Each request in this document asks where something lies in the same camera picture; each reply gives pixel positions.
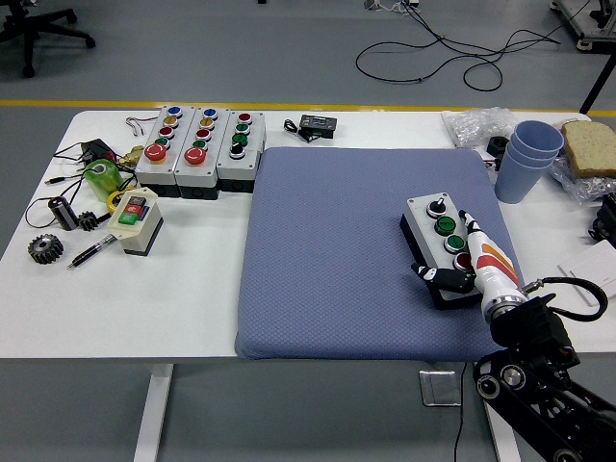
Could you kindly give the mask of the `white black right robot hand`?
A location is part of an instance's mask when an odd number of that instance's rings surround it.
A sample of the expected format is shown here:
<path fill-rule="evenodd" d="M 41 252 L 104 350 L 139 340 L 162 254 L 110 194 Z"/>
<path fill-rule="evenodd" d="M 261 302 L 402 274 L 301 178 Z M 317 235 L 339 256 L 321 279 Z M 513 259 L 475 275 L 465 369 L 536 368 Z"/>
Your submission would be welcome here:
<path fill-rule="evenodd" d="M 482 293 L 481 310 L 486 318 L 500 308 L 509 309 L 527 302 L 511 260 L 468 212 L 461 210 L 459 216 L 467 227 L 472 270 L 437 269 L 417 263 L 411 265 L 412 270 L 428 288 L 457 294 L 478 289 Z"/>

